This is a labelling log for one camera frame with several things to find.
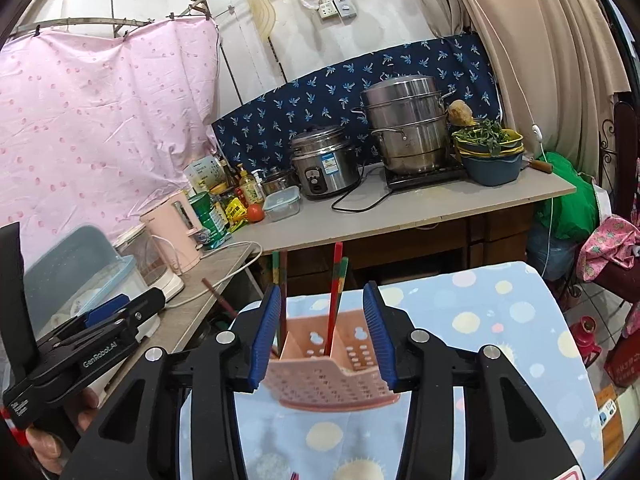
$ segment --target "red bag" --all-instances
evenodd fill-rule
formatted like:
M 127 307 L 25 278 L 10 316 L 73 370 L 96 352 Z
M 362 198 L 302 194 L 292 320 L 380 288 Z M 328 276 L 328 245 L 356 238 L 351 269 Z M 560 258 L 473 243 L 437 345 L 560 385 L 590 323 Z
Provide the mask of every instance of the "red bag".
M 604 369 L 616 386 L 631 386 L 640 376 L 640 330 L 627 338 L 620 336 L 607 354 Z

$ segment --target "human hand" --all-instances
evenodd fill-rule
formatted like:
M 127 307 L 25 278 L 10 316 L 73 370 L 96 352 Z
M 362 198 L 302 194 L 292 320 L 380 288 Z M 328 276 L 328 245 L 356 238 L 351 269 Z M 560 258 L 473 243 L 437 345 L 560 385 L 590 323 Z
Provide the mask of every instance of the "human hand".
M 82 412 L 78 414 L 78 427 L 80 430 L 85 431 L 98 413 L 97 408 L 100 400 L 91 388 L 82 390 L 81 397 L 87 410 L 82 410 Z M 36 458 L 44 469 L 57 475 L 62 473 L 62 464 L 60 463 L 62 444 L 60 441 L 52 434 L 38 430 L 33 426 L 27 428 L 26 436 L 27 442 L 33 448 Z

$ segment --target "wooden knife handle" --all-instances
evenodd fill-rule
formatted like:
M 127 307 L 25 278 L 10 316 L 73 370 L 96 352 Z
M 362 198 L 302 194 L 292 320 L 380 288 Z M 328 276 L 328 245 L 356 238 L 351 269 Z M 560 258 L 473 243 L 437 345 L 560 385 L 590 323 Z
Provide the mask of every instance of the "wooden knife handle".
M 533 159 L 531 159 L 529 161 L 529 165 L 534 170 L 542 171 L 543 173 L 553 173 L 554 172 L 554 165 L 550 164 L 549 162 L 545 162 L 544 160 L 533 160 Z

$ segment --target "blue polka dot tablecloth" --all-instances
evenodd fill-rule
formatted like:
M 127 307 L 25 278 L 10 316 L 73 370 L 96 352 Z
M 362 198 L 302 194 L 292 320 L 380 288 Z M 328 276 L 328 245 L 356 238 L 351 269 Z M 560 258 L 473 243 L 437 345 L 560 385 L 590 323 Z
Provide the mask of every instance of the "blue polka dot tablecloth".
M 537 272 L 523 262 L 442 274 L 380 287 L 385 303 L 409 313 L 449 346 L 502 349 L 570 444 L 586 480 L 604 469 L 596 401 L 564 318 Z M 328 294 L 287 301 L 288 317 L 327 313 Z M 247 308 L 255 308 L 252 303 Z M 362 308 L 362 291 L 342 295 L 340 310 Z M 190 398 L 180 420 L 180 478 L 191 479 Z M 410 394 L 382 408 L 315 413 L 285 408 L 264 386 L 236 394 L 242 453 L 250 480 L 393 480 Z M 452 480 L 463 480 L 462 388 L 454 389 Z

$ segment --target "green plastic bag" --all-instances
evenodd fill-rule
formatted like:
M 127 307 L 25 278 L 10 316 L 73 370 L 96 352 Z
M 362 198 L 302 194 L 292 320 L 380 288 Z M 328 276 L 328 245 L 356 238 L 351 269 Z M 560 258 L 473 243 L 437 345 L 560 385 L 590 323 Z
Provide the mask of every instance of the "green plastic bag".
M 551 218 L 551 200 L 554 214 L 551 233 L 561 240 L 582 242 L 598 226 L 598 207 L 593 186 L 585 182 L 571 163 L 559 153 L 546 153 L 546 160 L 554 165 L 554 173 L 575 186 L 575 193 L 545 200 L 538 206 L 536 219 L 546 228 Z

